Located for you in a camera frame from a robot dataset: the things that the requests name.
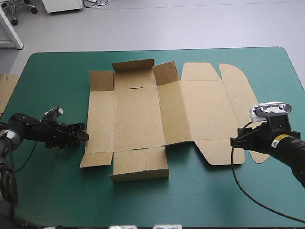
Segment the white cabinet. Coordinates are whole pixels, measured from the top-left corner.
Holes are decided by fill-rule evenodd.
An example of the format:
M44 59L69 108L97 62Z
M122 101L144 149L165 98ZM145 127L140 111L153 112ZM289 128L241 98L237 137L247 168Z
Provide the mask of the white cabinet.
M48 13L82 8L82 0L42 0L42 2Z

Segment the white cable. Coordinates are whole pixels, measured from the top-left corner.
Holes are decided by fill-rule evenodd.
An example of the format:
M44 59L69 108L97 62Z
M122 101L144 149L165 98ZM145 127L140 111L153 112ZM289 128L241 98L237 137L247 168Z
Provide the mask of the white cable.
M103 6L109 4L112 1L113 0L106 0L106 1L105 0L97 0L95 3L93 3L89 0L83 0L82 2L84 4L84 6L87 7L87 8L98 8L99 9L99 8L102 8Z

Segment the chair leg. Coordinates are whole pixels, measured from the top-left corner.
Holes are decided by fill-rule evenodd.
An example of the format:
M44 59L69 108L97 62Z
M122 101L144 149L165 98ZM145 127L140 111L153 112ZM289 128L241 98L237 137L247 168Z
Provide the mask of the chair leg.
M31 8L35 8L36 7L34 5L30 5L30 4L26 4L26 3L20 3L20 4L18 4L18 6L27 6L27 7L31 7Z
M3 7L2 10L5 10L7 8L10 8L10 7L12 7L12 5L7 5L6 7Z
M16 11L16 5L14 4L14 5L12 6L12 8L11 8L11 14L12 14L14 20L16 20L15 11Z

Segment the yellow label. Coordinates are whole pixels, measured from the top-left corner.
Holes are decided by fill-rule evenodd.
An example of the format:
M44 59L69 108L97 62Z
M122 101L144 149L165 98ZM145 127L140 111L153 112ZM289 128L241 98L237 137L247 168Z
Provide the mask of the yellow label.
M277 136L277 137L273 140L273 142L271 143L271 147L276 148L277 145L278 145L278 143L279 143L282 139L284 139L284 138L286 138L286 137L291 137L291 136L290 136L290 135L279 135L279 136Z
M283 138L291 137L290 135L279 135L275 138L276 141L281 141Z

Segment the cardboard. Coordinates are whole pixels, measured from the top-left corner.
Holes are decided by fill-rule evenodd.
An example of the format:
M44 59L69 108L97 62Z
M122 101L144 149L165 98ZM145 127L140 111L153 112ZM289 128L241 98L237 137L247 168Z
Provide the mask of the cardboard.
M114 63L114 72L90 72L90 140L81 167L110 165L113 155L113 182L169 176L164 146L191 138L177 70L174 64L153 70L153 62ZM162 74L169 74L167 81Z
M4 113L18 80L18 75L10 74L6 77L6 74L0 74L0 116Z
M209 63L185 63L179 80L174 62L112 65L114 72L90 72L90 140L81 167L110 165L113 159L113 182L168 177L165 147L189 141L210 164L231 163L230 137L248 117L241 98L247 104L256 99L245 75L221 65L222 80ZM245 86L242 93L239 86ZM235 164L244 160L244 151L236 149Z
M238 122L223 81L210 63L185 63L181 84L192 140L209 164L229 165ZM244 160L244 150L236 149L234 163Z
M239 127L242 128L251 121L249 109L254 104L258 104L258 101L247 77L239 68L229 64L220 64L219 70L232 107L235 110ZM253 123L249 127L256 127L260 124L261 122ZM270 157L268 154L254 151L250 151L250 155L256 163L262 163Z

